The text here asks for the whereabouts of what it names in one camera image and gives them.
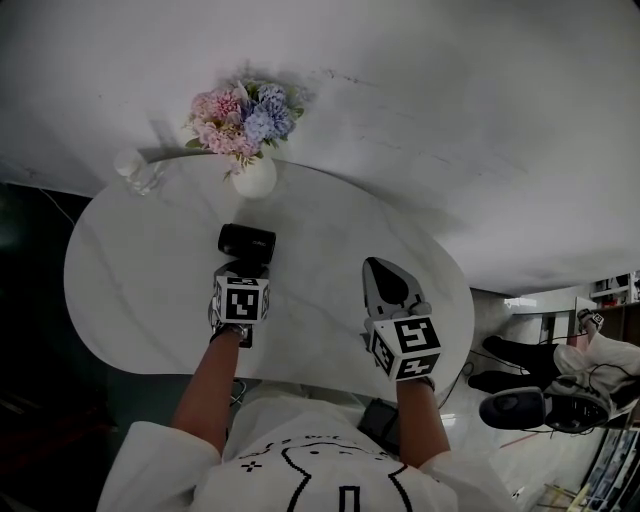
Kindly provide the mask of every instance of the marble surface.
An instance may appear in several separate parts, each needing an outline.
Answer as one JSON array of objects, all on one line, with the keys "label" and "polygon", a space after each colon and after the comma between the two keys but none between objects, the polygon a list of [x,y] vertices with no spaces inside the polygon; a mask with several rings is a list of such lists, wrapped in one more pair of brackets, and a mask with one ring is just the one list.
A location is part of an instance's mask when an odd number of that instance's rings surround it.
[{"label": "marble surface", "polygon": [[433,378],[450,385],[464,364],[474,311],[453,259],[386,203],[328,174],[276,162],[279,181],[259,201],[222,181],[226,160],[166,161],[165,180],[145,197],[123,182],[103,190],[71,237],[64,285],[87,347],[121,370],[192,373],[210,335],[213,272],[222,224],[277,233],[268,319],[242,350],[237,375],[323,386],[395,400],[359,336],[366,316],[361,266],[379,256],[420,281],[442,325]]}]

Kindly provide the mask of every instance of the shelf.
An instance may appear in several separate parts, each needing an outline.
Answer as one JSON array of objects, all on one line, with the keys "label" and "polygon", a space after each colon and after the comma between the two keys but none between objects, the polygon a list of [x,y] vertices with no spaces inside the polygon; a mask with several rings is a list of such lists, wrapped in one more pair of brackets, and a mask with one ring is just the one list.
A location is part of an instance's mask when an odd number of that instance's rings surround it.
[{"label": "shelf", "polygon": [[602,292],[593,292],[589,294],[589,297],[595,299],[597,297],[604,297],[605,295],[615,295],[616,293],[622,293],[629,290],[629,285],[621,286],[620,288],[611,288],[611,290],[604,290]]}]

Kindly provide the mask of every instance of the black camera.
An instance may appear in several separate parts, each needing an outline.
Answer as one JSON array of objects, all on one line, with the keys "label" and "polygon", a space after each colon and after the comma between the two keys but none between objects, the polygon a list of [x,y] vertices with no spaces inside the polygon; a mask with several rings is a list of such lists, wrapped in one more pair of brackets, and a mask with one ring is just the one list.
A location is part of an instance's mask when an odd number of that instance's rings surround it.
[{"label": "black camera", "polygon": [[270,263],[275,247],[276,234],[272,231],[240,224],[225,224],[218,238],[218,250],[253,263]]}]

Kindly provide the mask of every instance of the white wall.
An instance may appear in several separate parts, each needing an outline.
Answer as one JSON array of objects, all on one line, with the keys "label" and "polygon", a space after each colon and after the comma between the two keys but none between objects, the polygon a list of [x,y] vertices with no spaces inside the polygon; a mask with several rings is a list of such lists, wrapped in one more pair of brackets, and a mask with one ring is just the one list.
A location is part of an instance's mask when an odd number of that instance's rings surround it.
[{"label": "white wall", "polygon": [[407,210],[471,285],[640,267],[631,0],[5,0],[0,177],[93,195],[247,64],[316,95],[282,157]]}]

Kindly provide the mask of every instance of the sleeve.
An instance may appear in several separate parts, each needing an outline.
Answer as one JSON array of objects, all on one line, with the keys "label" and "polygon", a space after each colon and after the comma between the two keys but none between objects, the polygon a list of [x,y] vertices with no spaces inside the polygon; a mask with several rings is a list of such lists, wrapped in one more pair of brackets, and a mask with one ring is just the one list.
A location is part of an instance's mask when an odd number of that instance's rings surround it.
[{"label": "sleeve", "polygon": [[193,489],[220,454],[181,430],[131,425],[102,489],[98,512],[177,512],[191,505]]},{"label": "sleeve", "polygon": [[518,511],[498,475],[480,460],[445,452],[425,462],[420,471],[452,489],[461,512]]}]

